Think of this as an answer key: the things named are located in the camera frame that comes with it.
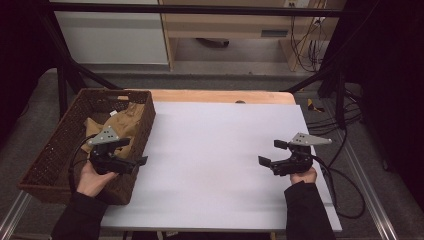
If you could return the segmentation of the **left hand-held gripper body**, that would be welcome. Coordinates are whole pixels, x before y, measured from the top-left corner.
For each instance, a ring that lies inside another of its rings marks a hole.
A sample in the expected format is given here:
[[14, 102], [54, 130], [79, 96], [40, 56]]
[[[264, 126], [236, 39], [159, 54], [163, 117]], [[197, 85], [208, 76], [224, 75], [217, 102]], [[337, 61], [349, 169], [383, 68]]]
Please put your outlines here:
[[114, 172], [118, 174], [131, 174], [136, 168], [134, 162], [127, 161], [115, 155], [113, 143], [120, 138], [111, 126], [105, 127], [94, 137], [91, 137], [87, 144], [91, 148], [89, 161], [94, 166], [98, 174]]

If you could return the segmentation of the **white cabinet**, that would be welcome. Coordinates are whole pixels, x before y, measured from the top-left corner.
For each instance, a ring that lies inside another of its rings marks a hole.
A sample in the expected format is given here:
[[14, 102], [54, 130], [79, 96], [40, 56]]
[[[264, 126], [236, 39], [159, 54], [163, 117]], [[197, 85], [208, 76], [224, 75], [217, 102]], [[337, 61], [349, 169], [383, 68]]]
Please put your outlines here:
[[84, 64], [168, 64], [159, 14], [56, 12], [72, 57]]

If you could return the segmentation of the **black frame stand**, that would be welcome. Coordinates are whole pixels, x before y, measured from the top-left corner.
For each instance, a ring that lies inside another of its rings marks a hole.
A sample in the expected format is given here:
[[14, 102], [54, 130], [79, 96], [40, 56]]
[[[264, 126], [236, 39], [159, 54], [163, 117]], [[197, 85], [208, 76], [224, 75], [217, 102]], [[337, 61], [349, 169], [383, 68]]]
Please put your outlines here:
[[82, 76], [88, 77], [107, 89], [120, 90], [120, 87], [73, 59], [59, 27], [55, 26], [48, 14], [39, 13], [38, 21], [49, 41], [47, 48], [51, 52], [57, 68], [60, 116], [63, 116], [68, 109], [67, 86], [70, 86], [76, 93], [87, 87]]
[[321, 68], [317, 73], [308, 77], [306, 80], [285, 89], [285, 92], [294, 94], [319, 80], [321, 80], [322, 83], [318, 89], [318, 96], [320, 98], [328, 98], [331, 93], [335, 94], [335, 120], [339, 128], [345, 130], [347, 126], [344, 117], [345, 74], [340, 66]]

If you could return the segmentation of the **black curtain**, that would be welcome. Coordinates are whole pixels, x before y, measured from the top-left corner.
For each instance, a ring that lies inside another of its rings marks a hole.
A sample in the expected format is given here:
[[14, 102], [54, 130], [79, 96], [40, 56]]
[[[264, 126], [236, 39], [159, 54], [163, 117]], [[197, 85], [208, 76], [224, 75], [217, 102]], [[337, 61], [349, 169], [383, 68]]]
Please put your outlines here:
[[0, 145], [38, 84], [54, 68], [51, 41], [38, 18], [43, 0], [0, 0]]
[[346, 0], [324, 58], [343, 54], [346, 80], [388, 167], [424, 211], [424, 0]]

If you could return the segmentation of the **person's right hand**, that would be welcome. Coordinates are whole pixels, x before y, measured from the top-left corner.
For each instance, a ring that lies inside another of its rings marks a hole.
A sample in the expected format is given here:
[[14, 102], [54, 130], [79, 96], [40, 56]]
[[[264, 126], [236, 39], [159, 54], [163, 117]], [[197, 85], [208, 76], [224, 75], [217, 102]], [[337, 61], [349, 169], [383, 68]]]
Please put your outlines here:
[[316, 179], [317, 179], [317, 172], [313, 167], [311, 167], [306, 172], [295, 173], [290, 175], [290, 181], [292, 185], [300, 183], [300, 182], [315, 183]]

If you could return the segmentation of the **black horizontal frame bar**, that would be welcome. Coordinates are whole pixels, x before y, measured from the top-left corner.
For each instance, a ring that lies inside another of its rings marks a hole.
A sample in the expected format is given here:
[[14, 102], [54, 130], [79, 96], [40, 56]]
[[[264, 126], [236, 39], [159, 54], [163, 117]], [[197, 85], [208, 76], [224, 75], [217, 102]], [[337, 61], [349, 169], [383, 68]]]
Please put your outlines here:
[[151, 5], [151, 4], [103, 4], [51, 2], [46, 7], [52, 11], [106, 12], [106, 13], [158, 13], [158, 14], [207, 14], [251, 16], [299, 16], [299, 17], [348, 17], [361, 15], [358, 10], [272, 8], [203, 5]]

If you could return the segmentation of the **light wooden desk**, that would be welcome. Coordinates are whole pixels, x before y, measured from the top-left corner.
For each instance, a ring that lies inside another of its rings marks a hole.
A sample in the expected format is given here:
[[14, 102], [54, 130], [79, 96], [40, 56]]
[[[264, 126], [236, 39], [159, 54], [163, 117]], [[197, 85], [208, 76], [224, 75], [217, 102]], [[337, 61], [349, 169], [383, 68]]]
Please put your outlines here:
[[[161, 5], [304, 8], [341, 10], [347, 0], [158, 0]], [[179, 38], [276, 39], [292, 71], [306, 64], [310, 42], [329, 41], [338, 20], [331, 17], [164, 14], [165, 35]]]

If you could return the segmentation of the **aluminium rail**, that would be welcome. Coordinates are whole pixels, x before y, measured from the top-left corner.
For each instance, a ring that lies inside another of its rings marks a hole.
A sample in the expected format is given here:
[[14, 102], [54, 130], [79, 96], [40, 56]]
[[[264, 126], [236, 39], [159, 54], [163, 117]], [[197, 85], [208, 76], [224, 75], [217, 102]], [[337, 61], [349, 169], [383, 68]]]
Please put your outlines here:
[[10, 240], [20, 219], [31, 201], [31, 196], [20, 191], [8, 213], [0, 222], [0, 240]]
[[349, 140], [345, 141], [343, 151], [381, 240], [398, 240], [398, 235]]

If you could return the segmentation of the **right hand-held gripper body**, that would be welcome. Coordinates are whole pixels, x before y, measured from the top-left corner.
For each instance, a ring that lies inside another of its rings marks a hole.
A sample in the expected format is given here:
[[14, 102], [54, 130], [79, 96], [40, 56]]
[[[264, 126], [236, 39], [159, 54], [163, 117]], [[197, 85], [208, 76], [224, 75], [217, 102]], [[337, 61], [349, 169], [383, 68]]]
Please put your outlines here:
[[308, 171], [313, 164], [315, 156], [311, 147], [314, 145], [331, 144], [332, 140], [305, 133], [297, 133], [288, 143], [291, 155], [288, 159], [271, 162], [270, 169], [275, 175], [286, 176]]

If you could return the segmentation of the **tan cloth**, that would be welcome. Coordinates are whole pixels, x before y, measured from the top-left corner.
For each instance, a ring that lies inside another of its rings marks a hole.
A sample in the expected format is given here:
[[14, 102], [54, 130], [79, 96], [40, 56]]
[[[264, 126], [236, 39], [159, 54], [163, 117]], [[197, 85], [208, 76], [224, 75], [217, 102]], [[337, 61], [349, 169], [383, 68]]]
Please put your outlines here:
[[128, 107], [120, 112], [114, 112], [105, 123], [100, 124], [92, 118], [87, 118], [84, 122], [86, 136], [98, 134], [105, 127], [111, 126], [120, 138], [129, 138], [130, 143], [115, 150], [115, 155], [126, 159], [130, 153], [136, 132], [139, 128], [141, 114], [144, 111], [143, 104], [130, 102]]

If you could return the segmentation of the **brown wicker basket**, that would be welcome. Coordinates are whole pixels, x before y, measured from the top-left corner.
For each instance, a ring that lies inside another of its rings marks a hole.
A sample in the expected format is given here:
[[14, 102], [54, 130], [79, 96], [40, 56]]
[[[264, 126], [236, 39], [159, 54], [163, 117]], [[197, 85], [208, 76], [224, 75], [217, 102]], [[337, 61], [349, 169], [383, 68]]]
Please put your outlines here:
[[[92, 118], [97, 123], [103, 124], [114, 112], [126, 109], [130, 102], [143, 104], [144, 111], [130, 153], [125, 160], [134, 162], [143, 157], [156, 115], [152, 93], [135, 90], [83, 89], [20, 180], [18, 188], [44, 203], [68, 203], [72, 190], [79, 182], [84, 162], [89, 160], [91, 148], [87, 142], [96, 135], [86, 136], [85, 120]], [[128, 204], [139, 167], [131, 174], [119, 174], [115, 180], [106, 185], [99, 198], [110, 205]]]

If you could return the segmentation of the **person's left hand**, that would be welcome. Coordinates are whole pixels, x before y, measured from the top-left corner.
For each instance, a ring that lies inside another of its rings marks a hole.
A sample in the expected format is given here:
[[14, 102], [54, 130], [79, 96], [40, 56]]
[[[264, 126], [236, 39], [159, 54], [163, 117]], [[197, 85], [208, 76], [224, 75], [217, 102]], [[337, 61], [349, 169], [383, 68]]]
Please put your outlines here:
[[108, 172], [103, 175], [98, 174], [92, 163], [88, 161], [81, 170], [77, 192], [94, 198], [117, 176], [118, 174], [114, 172]]

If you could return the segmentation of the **white table cover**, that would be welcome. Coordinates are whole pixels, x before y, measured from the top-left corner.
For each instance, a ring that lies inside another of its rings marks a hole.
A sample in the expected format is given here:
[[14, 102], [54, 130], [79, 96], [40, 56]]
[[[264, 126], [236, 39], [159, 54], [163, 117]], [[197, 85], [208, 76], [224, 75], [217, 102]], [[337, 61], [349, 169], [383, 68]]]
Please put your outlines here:
[[157, 102], [129, 204], [108, 208], [116, 230], [272, 232], [286, 227], [288, 177], [259, 164], [290, 153], [307, 130], [297, 105]]

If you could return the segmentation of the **yellow and black small object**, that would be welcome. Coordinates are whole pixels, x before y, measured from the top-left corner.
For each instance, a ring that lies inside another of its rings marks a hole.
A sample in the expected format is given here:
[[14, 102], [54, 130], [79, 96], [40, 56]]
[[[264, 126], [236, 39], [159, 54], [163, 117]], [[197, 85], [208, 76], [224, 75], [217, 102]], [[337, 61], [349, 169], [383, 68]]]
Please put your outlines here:
[[324, 112], [325, 108], [319, 99], [307, 99], [307, 108], [309, 111]]

